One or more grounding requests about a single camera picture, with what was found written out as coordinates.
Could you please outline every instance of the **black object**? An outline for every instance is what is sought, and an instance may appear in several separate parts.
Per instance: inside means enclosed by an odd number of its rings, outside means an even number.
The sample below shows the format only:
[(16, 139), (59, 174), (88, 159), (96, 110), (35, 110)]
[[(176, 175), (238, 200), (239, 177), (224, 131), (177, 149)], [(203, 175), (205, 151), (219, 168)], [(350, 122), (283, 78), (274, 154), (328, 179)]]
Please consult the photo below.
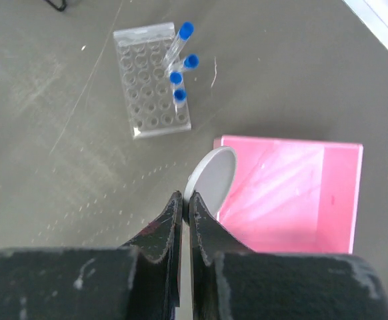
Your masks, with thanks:
[(52, 0), (45, 0), (45, 1), (46, 1), (48, 4), (50, 4), (50, 6), (52, 6), (53, 8), (55, 8), (55, 10), (58, 10), (59, 12), (64, 11), (65, 8), (67, 7), (67, 0), (62, 0), (60, 6), (56, 5)]
[[(0, 251), (0, 319), (175, 318), (182, 196), (116, 249)], [(373, 270), (350, 255), (254, 253), (195, 193), (190, 227), (194, 319), (388, 320)]]

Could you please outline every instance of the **gray surface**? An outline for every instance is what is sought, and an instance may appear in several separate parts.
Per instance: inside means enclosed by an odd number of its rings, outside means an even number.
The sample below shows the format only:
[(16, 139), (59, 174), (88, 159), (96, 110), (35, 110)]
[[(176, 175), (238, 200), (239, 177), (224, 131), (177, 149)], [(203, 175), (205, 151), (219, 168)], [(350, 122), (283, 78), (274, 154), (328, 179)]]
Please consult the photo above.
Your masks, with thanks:
[[(132, 141), (111, 32), (186, 19), (193, 130)], [(388, 52), (342, 1), (0, 0), (0, 247), (121, 244), (224, 133), (363, 143), (354, 251), (388, 292)]]

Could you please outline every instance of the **pink bin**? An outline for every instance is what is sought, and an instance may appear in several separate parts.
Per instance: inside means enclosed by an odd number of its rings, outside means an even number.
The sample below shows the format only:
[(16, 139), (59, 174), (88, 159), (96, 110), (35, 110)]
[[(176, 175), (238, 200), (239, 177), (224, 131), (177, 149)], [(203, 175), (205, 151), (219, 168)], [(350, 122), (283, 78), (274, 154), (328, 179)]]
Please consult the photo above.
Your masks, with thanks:
[(217, 220), (258, 252), (352, 253), (363, 146), (223, 136), (237, 170)]

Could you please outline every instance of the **test tube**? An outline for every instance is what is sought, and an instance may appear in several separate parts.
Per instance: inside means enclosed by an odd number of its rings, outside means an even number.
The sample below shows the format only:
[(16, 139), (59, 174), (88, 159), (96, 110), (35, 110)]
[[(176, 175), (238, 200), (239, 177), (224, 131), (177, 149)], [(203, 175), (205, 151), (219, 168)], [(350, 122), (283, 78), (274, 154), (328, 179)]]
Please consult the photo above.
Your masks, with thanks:
[(176, 62), (171, 66), (172, 71), (178, 71), (180, 73), (184, 73), (186, 71), (194, 70), (199, 65), (199, 58), (197, 55), (189, 55), (184, 59)]
[(182, 27), (176, 34), (172, 44), (170, 45), (169, 50), (167, 50), (166, 55), (163, 59), (163, 67), (169, 68), (170, 65), (178, 58), (179, 53), (181, 52), (183, 46), (186, 44), (188, 38), (194, 32), (194, 25), (191, 22), (184, 22)]
[(170, 83), (172, 84), (172, 88), (176, 89), (178, 86), (182, 84), (182, 73), (173, 71), (169, 76)]
[(178, 109), (182, 108), (187, 102), (187, 92), (182, 88), (176, 89), (173, 92), (173, 100), (175, 101), (176, 112), (178, 112)]

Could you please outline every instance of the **white lid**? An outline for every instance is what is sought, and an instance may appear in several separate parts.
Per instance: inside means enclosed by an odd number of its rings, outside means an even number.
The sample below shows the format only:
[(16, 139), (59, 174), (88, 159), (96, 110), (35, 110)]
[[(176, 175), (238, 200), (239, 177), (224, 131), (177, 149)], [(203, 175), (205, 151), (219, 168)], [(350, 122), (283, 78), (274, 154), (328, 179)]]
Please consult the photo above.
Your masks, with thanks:
[(200, 193), (209, 212), (216, 217), (234, 181), (237, 156), (231, 147), (209, 152), (188, 178), (183, 202), (189, 203), (194, 191)]

